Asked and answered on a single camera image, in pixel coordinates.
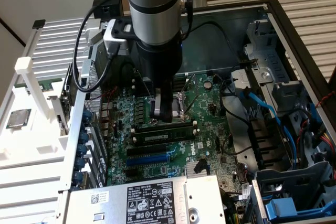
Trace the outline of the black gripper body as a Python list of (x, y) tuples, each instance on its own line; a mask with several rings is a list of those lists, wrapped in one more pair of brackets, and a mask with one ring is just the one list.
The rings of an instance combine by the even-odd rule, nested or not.
[(137, 41), (137, 51), (145, 64), (145, 76), (153, 84), (154, 100), (151, 102), (150, 117), (171, 123), (173, 112), (173, 78), (182, 65), (182, 40), (173, 38), (169, 42), (154, 46)]

